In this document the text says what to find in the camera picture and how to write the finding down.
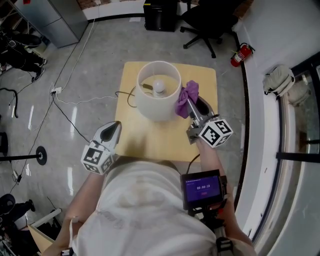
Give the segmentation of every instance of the electrical outlet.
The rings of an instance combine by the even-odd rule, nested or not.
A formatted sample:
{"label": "electrical outlet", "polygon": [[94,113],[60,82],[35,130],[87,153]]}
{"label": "electrical outlet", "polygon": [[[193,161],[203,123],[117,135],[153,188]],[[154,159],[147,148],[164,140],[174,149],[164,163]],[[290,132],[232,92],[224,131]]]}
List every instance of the electrical outlet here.
{"label": "electrical outlet", "polygon": [[61,87],[55,88],[55,94],[60,94],[62,91]]}
{"label": "electrical outlet", "polygon": [[61,88],[61,87],[53,88],[53,89],[51,90],[51,94],[52,94],[52,93],[60,94],[61,91],[62,91],[62,88]]}

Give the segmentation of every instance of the office chair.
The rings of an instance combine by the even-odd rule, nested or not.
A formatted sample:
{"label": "office chair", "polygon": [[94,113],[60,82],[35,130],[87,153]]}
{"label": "office chair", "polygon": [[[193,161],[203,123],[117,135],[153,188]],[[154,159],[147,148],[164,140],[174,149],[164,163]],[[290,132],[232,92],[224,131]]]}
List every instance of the office chair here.
{"label": "office chair", "polygon": [[199,39],[203,39],[206,46],[211,52],[211,57],[216,58],[209,38],[215,39],[216,43],[222,43],[223,33],[231,33],[232,26],[238,22],[238,18],[233,15],[235,9],[244,0],[199,0],[199,5],[191,8],[191,0],[187,1],[187,11],[182,14],[181,18],[193,28],[180,28],[180,32],[189,31],[197,36],[183,45],[184,49]]}

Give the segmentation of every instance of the display screen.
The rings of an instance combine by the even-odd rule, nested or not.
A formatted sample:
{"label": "display screen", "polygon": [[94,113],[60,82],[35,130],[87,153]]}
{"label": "display screen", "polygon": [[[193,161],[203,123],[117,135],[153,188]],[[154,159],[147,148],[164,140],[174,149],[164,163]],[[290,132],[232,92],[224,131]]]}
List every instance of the display screen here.
{"label": "display screen", "polygon": [[220,195],[218,176],[196,178],[185,182],[188,202]]}

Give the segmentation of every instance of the red fire extinguisher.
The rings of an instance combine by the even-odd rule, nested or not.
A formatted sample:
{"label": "red fire extinguisher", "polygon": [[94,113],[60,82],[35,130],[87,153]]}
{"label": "red fire extinguisher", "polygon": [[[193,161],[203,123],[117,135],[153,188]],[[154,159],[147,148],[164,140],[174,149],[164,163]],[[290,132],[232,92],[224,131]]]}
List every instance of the red fire extinguisher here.
{"label": "red fire extinguisher", "polygon": [[255,49],[252,46],[250,46],[246,42],[243,42],[240,45],[240,50],[236,52],[231,58],[232,66],[238,67],[241,64],[241,62],[250,54],[253,54],[254,51]]}

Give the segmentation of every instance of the gray floor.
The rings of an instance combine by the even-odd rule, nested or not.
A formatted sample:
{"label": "gray floor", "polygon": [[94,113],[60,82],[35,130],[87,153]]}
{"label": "gray floor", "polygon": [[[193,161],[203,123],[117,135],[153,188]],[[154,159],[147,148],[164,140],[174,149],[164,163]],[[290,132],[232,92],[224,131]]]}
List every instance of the gray floor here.
{"label": "gray floor", "polygon": [[[91,26],[89,24],[65,65],[56,87],[65,86]],[[192,34],[181,33],[179,30],[174,33],[146,31],[143,19],[141,22],[129,22],[128,18],[100,21],[94,24],[92,32],[67,87],[59,95],[60,99],[78,102],[114,95],[119,89],[123,67],[127,61],[163,60],[213,68],[217,75],[218,111],[234,131],[228,142],[218,148],[218,153],[229,182],[232,186],[237,186],[242,164],[240,144],[242,124],[245,122],[245,103],[241,69],[230,65],[232,51],[236,49],[233,37],[224,35],[221,45],[212,44],[217,55],[216,59],[212,59],[203,41],[189,49],[183,49],[182,45],[193,37]],[[74,47],[75,45],[70,45],[51,51],[42,78],[18,95],[18,118],[12,118],[14,101],[9,106],[13,94],[1,91],[0,131],[8,134],[9,155],[29,153],[38,133],[38,129],[34,129],[39,126],[48,110],[49,87],[56,82]],[[11,69],[0,76],[0,86],[18,91],[29,84],[30,80],[27,72]],[[76,127],[86,138],[91,139],[98,127],[114,120],[117,100],[98,99],[77,106],[62,102],[58,104],[70,119],[76,111]],[[28,127],[32,108],[31,127]],[[22,170],[24,160],[12,162],[12,168],[18,173],[22,172],[22,180],[12,194],[18,202],[32,199],[37,209],[35,213],[28,212],[29,223],[48,214],[53,208],[47,197],[55,207],[63,210],[71,202],[88,175],[80,162],[85,144],[86,141],[71,129],[71,124],[52,105],[32,150],[34,153],[38,146],[44,146],[48,154],[47,164],[40,166],[36,160],[31,159]],[[188,166],[187,162],[175,164],[182,173]],[[191,172],[199,170],[199,164],[192,165]],[[0,178],[1,195],[9,193],[14,185],[9,162],[0,164]]]}

